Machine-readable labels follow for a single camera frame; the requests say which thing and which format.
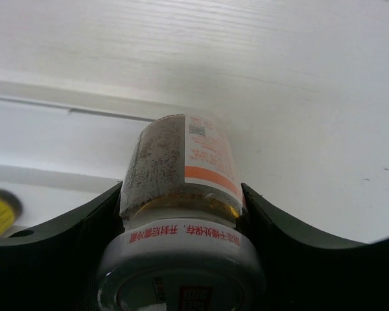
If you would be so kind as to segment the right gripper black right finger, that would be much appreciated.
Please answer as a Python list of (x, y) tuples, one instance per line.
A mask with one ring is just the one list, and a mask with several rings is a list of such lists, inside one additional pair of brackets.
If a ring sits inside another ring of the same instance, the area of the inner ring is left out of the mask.
[(317, 229), (242, 184), (265, 271), (256, 310), (389, 310), (389, 237), (362, 243)]

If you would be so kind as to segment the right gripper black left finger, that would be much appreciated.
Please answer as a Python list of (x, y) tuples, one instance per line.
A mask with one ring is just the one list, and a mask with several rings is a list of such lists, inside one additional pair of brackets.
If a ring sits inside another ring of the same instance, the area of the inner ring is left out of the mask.
[(98, 310), (95, 274), (121, 232), (121, 186), (0, 238), (0, 310)]

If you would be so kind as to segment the red-lid spice jar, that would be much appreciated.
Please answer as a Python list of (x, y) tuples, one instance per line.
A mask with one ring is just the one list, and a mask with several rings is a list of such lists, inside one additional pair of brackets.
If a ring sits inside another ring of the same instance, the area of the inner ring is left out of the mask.
[(139, 136), (121, 188), (124, 231), (97, 274), (101, 310), (262, 310), (266, 290), (230, 144), (170, 115)]

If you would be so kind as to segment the small yellow-label bottle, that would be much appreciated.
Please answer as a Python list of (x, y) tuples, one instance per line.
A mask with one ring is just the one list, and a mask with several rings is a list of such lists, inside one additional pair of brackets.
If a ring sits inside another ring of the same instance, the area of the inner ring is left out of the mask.
[(5, 234), (23, 213), (20, 199), (8, 190), (0, 189), (0, 236)]

